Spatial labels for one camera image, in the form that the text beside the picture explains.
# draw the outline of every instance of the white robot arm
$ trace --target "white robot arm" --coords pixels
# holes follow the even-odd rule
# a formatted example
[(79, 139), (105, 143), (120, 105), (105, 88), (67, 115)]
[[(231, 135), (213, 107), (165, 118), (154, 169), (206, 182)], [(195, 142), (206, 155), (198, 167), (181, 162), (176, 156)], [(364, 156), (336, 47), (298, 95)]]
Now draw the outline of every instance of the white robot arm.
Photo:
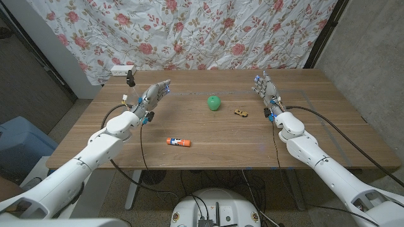
[(314, 136), (304, 130), (304, 124), (286, 112), (275, 85), (265, 72), (264, 75), (265, 79), (256, 77), (253, 90), (271, 110), (276, 126), (282, 129), (279, 137), (288, 152), (310, 166), (349, 211), (368, 219), (353, 215), (359, 226), (403, 226), (404, 197), (367, 185), (326, 154)]
[(7, 219), (49, 219), (74, 202), (83, 181), (101, 164), (116, 157), (130, 129), (145, 124), (147, 114), (169, 92), (170, 80), (151, 85), (131, 111), (109, 120), (94, 133), (87, 146), (31, 190), (0, 202), (0, 221)]

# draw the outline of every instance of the toy car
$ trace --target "toy car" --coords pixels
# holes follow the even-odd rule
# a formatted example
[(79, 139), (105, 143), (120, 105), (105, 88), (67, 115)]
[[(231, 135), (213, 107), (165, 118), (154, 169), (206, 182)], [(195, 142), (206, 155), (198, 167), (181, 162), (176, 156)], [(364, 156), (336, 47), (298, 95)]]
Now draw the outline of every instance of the toy car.
[(241, 117), (247, 117), (248, 113), (245, 111), (241, 111), (239, 109), (234, 110), (234, 114), (240, 115)]

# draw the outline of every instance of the power strip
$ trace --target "power strip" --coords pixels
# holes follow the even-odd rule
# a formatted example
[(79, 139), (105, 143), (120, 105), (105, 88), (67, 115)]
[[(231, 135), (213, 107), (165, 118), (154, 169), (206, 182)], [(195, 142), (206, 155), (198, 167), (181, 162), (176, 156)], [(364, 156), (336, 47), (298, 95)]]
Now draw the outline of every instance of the power strip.
[(111, 73), (113, 76), (127, 76), (129, 70), (132, 70), (132, 75), (136, 72), (134, 66), (114, 66), (111, 69)]

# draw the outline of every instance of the white fabric backdrop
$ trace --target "white fabric backdrop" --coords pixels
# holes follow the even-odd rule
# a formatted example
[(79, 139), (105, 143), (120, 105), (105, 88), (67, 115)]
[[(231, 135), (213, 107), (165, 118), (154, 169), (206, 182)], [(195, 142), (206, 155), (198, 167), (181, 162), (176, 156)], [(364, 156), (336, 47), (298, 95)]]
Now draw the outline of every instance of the white fabric backdrop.
[(27, 0), (91, 84), (137, 70), (301, 68), (336, 0)]

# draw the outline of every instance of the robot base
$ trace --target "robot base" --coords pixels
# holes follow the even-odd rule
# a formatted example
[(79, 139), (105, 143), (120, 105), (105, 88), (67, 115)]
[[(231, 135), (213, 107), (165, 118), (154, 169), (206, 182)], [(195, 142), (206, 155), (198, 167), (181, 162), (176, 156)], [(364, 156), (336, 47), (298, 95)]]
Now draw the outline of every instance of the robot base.
[(198, 196), (205, 202), (209, 212), (209, 220), (212, 221), (206, 220), (205, 205), (195, 197), (205, 219), (201, 221), (201, 213), (195, 200), (192, 196), (187, 196), (174, 208), (170, 227), (261, 226), (258, 212), (253, 204), (231, 190), (219, 188), (201, 189), (193, 193), (193, 195)]

